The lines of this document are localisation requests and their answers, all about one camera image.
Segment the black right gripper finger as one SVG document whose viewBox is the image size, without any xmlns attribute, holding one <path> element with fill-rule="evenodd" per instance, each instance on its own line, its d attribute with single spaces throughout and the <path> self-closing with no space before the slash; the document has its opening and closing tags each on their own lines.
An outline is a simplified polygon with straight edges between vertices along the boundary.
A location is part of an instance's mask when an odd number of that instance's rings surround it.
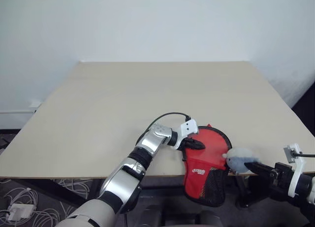
<svg viewBox="0 0 315 227">
<path fill-rule="evenodd" d="M 247 169 L 255 174 L 269 174 L 273 170 L 272 167 L 264 165 L 260 162 L 248 162 Z"/>
<path fill-rule="evenodd" d="M 264 165 L 259 162 L 246 162 L 244 163 L 245 167 L 249 169 L 251 172 L 267 179 L 271 180 L 271 171 L 273 170 L 272 167 Z"/>
</svg>

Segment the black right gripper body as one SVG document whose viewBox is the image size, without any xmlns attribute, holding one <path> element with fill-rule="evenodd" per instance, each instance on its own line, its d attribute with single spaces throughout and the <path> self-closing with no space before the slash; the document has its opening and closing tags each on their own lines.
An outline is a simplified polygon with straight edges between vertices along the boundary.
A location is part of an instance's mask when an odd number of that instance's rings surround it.
<svg viewBox="0 0 315 227">
<path fill-rule="evenodd" d="M 270 173 L 272 185 L 278 188 L 289 188 L 293 174 L 292 166 L 281 162 L 275 163 Z"/>
</svg>

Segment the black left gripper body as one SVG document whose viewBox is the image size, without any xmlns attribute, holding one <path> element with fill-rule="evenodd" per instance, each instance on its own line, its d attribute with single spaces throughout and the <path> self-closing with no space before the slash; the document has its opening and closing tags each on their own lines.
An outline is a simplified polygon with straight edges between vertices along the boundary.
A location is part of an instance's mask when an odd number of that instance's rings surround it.
<svg viewBox="0 0 315 227">
<path fill-rule="evenodd" d="M 185 138 L 181 142 L 181 150 L 186 148 L 193 149 L 194 148 L 194 140 L 192 138 Z"/>
</svg>

